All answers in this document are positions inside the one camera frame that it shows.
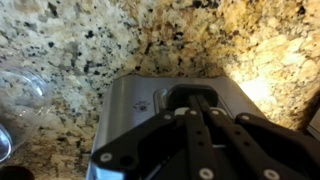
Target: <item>stainless steel appliance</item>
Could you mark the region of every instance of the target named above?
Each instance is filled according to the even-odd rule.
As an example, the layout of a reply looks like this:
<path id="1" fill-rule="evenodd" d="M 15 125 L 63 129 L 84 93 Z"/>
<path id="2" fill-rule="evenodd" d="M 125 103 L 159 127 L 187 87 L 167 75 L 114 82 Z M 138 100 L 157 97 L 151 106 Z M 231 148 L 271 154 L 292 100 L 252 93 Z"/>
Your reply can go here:
<path id="1" fill-rule="evenodd" d="M 316 115 L 312 118 L 307 130 L 320 141 L 320 109 L 318 109 Z"/>
<path id="2" fill-rule="evenodd" d="M 165 109 L 168 91 L 179 84 L 212 87 L 219 95 L 218 108 L 231 118 L 242 112 L 265 118 L 239 86 L 226 77 L 149 78 L 128 75 L 115 80 L 104 95 L 92 152 Z M 122 179 L 122 176 L 90 163 L 86 179 Z"/>

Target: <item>metal rivet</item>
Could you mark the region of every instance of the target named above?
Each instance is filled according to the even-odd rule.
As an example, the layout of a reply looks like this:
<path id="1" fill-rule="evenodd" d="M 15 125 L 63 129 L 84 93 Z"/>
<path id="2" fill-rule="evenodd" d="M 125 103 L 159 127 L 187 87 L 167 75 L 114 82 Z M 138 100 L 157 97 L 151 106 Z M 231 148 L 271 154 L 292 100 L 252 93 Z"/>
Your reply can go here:
<path id="1" fill-rule="evenodd" d="M 108 162 L 112 159 L 112 154 L 111 153 L 103 153 L 101 156 L 100 156 L 100 161 L 101 162 Z"/>
<path id="2" fill-rule="evenodd" d="M 243 116 L 242 116 L 242 119 L 244 119 L 244 120 L 249 120 L 249 119 L 250 119 L 250 117 L 249 117 L 249 116 L 247 116 L 247 115 L 243 115 Z"/>
<path id="3" fill-rule="evenodd" d="M 280 180 L 280 175 L 273 169 L 265 169 L 264 176 L 269 180 Z"/>
<path id="4" fill-rule="evenodd" d="M 164 115 L 164 119 L 170 120 L 170 119 L 171 119 L 171 116 L 170 116 L 169 114 L 166 114 L 166 115 Z"/>
<path id="5" fill-rule="evenodd" d="M 199 176 L 204 180 L 213 179 L 214 174 L 209 168 L 201 168 L 199 171 Z"/>
<path id="6" fill-rule="evenodd" d="M 196 115 L 197 114 L 197 111 L 190 111 L 190 114 L 192 114 L 192 115 Z"/>
<path id="7" fill-rule="evenodd" d="M 213 111 L 212 111 L 212 114 L 218 115 L 218 114 L 219 114 L 219 111 L 213 110 Z"/>

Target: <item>granite backsplash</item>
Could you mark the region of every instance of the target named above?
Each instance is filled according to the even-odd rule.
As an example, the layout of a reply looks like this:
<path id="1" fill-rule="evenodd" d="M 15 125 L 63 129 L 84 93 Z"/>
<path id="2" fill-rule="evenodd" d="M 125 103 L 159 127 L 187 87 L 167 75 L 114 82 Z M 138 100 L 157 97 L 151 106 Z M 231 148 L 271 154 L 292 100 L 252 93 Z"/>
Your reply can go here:
<path id="1" fill-rule="evenodd" d="M 130 73 L 227 76 L 271 121 L 304 129 L 319 106 L 319 11 L 319 0 L 0 0 L 0 62 L 54 94 L 8 163 L 83 179 L 103 93 Z"/>

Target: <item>granite countertop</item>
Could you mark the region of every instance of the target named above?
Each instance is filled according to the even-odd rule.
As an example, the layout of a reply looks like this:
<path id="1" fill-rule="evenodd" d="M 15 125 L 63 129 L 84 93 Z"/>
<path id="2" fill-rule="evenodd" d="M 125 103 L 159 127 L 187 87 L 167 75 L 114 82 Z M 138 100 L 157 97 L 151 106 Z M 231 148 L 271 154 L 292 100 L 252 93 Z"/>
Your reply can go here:
<path id="1" fill-rule="evenodd" d="M 318 0 L 0 0 L 0 63 L 29 67 L 51 112 L 8 164 L 83 179 L 103 93 L 126 74 L 227 76 L 273 122 L 303 129 L 320 81 Z"/>

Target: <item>clear glass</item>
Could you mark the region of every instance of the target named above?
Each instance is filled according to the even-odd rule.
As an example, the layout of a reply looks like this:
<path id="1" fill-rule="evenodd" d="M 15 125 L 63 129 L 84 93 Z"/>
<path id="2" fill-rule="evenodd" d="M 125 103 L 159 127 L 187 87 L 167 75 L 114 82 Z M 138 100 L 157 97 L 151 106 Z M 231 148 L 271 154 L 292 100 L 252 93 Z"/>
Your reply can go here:
<path id="1" fill-rule="evenodd" d="M 49 111 L 51 92 L 30 70 L 0 66 L 1 163 L 39 128 Z"/>

